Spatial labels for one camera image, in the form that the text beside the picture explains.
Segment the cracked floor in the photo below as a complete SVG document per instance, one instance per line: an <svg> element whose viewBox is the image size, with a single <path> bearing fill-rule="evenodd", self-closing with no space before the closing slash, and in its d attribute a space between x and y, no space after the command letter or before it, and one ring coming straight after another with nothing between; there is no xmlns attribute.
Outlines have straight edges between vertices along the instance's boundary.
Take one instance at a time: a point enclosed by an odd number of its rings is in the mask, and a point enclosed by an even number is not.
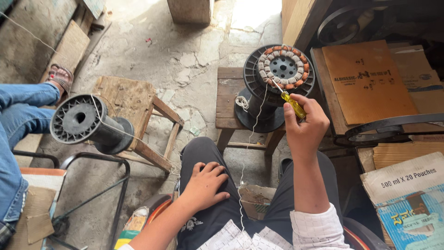
<svg viewBox="0 0 444 250"><path fill-rule="evenodd" d="M107 10L112 11L113 23L81 69L71 93L90 93L99 76L152 83L158 97L185 121L170 158L177 166L180 150L196 137L191 129L199 131L198 136L217 139L217 68L242 67L257 47L282 43L280 0L218 0L208 27L174 24L166 0L108 0ZM164 152L171 127L166 118L152 116L143 139L155 150ZM250 134L250 131L236 131L232 140L248 142ZM264 143L265 139L266 135L255 133L251 142ZM97 152L88 144L58 144L50 135L44 136L39 151L60 160L77 152ZM259 150L228 148L224 154L236 183L240 181L244 163L244 181L270 187L278 185L279 159L289 156L285 137L273 155L271 168L265 166L263 152ZM32 164L42 163L34 160ZM118 232L145 200L154 194L171 193L178 178L174 174L165 176L152 166L130 164L131 178ZM67 172L56 216L115 182L123 172L123 167L117 164L77 161ZM119 189L75 211L69 218L69 229L61 238L79 248L108 249Z"/></svg>

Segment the person's left hand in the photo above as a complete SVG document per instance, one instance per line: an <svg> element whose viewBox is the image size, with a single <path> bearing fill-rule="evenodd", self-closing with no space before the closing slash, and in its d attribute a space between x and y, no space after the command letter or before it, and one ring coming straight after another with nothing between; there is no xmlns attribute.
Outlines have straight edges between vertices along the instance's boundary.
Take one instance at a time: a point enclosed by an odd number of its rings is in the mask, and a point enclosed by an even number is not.
<svg viewBox="0 0 444 250"><path fill-rule="evenodd" d="M194 213L228 199L230 197L228 192L216 194L222 183L228 179L228 174L222 173L223 170L225 167L214 161L206 165L202 162L196 163L190 181L179 199L186 200L187 204L192 206Z"/></svg>

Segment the white thread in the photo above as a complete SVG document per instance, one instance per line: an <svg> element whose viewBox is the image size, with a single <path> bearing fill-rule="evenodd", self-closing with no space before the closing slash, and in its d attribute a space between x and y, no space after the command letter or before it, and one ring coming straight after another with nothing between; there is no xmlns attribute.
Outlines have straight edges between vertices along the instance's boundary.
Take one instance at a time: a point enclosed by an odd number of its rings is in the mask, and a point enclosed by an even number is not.
<svg viewBox="0 0 444 250"><path fill-rule="evenodd" d="M95 110L97 111L97 115L99 116L99 120L100 120L100 122L101 122L103 125L105 125L105 126L107 126L107 127L110 127L110 128L112 128L112 129L114 129L114 130L120 131L120 132L122 132L122 133L124 133L124 134L126 134L126 135L129 135L129 136L135 138L136 140L141 141L141 142L142 142L143 144L145 144L146 146L150 147L147 143L145 143L145 142L142 141L141 139L139 139L139 138L137 138L137 137L135 137L135 136L133 136L133 135L131 135L131 134L128 134L128 133L125 132L125 131L122 131L122 130L120 130L120 129L118 129L118 128L115 128L115 127L113 127L113 126L111 126L111 125L108 125L108 124L104 123L104 122L102 121L102 118L100 118L99 109L97 108L97 105L95 104L94 96L93 96L92 94L91 94L91 99L92 99L92 101L94 102L94 107L95 107ZM150 149L153 150L154 152L156 152L158 155L162 155L161 153L157 152L155 149L153 149L153 148L151 148L151 147L150 147ZM165 159L165 160L171 164L170 174L173 174L173 175L180 175L180 174L174 172L174 171L176 170L175 168L177 168L177 166L175 165L175 163L171 162L171 161L168 160L168 159Z"/></svg>
<svg viewBox="0 0 444 250"><path fill-rule="evenodd" d="M262 101L262 104L261 104L261 106L259 107L259 114L258 114L258 116L256 116L256 124L254 124L254 126L253 126L253 132L251 133L250 137L248 137L247 150L248 150L248 146L250 145L251 137L252 137L252 135L254 134L254 127L256 127L256 125L258 124L259 116L261 115L261 112L262 112L262 106L264 105L265 98L267 98L267 90L268 90L268 86L265 87L264 100ZM244 177L244 169L245 169L245 164L244 164L243 162L242 162L242 164L243 164L243 167L242 167L242 175L241 175L241 180L240 180L240 186L239 186L239 188L238 188L238 194L239 194L239 205L241 205L241 208L239 209L239 211L241 212L241 225L242 225L242 232L243 232L243 231L245 230L244 222L242 221L242 218L244 217L244 215L242 214L242 204L241 204L242 197L241 197L241 194L239 193L239 190L240 190L241 187L242 187L242 178Z"/></svg>
<svg viewBox="0 0 444 250"><path fill-rule="evenodd" d="M9 18L5 13L0 11L0 14L2 14L4 17L6 17L7 19L9 19L11 22L13 22L15 25L19 26L20 28L26 30L29 34L31 34L35 39L39 40L40 42L42 42L42 44L46 45L46 47L50 48L52 51L54 51L54 53L59 54L60 56L62 56L65 59L68 59L66 56L58 53L55 49L53 49L51 46L49 46L48 44L46 44L45 42L43 42L40 38L36 37L31 31L27 30L25 27L23 27L22 25L16 23L14 20L12 20L11 18Z"/></svg>
<svg viewBox="0 0 444 250"><path fill-rule="evenodd" d="M237 96L236 99L234 100L236 102L237 105L241 106L245 112L247 112L247 109L249 107L249 100L247 101L247 99L245 99L245 97L242 96Z"/></svg>

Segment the yellow screwdriver handle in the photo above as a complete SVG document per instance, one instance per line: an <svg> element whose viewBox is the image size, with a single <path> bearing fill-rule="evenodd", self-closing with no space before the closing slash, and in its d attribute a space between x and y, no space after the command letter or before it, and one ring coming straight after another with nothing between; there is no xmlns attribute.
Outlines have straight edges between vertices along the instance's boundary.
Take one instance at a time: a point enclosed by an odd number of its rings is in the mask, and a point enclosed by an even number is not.
<svg viewBox="0 0 444 250"><path fill-rule="evenodd" d="M307 113L305 113L305 111L299 106L299 104L290 98L290 95L284 91L281 93L281 97L288 103L290 103L290 105L293 107L294 112L296 113L296 115L302 120L305 118L305 116L307 115Z"/></svg>

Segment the sandal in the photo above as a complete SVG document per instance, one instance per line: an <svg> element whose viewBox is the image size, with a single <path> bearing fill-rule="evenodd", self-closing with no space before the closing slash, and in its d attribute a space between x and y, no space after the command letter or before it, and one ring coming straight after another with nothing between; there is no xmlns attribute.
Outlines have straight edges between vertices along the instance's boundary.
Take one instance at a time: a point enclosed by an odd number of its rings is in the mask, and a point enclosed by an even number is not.
<svg viewBox="0 0 444 250"><path fill-rule="evenodd" d="M64 70L69 75L69 81L66 82L64 79L56 77L56 72L51 70L51 68L53 66L55 66L57 69ZM74 75L72 74L71 71L69 71L65 67L62 67L58 64L53 64L50 66L50 69L48 72L48 78L46 79L46 81L55 81L56 83L60 84L60 86L65 90L63 95L60 97L60 99L56 103L56 105L58 105L69 97L69 91L71 90L72 82L74 81Z"/></svg>

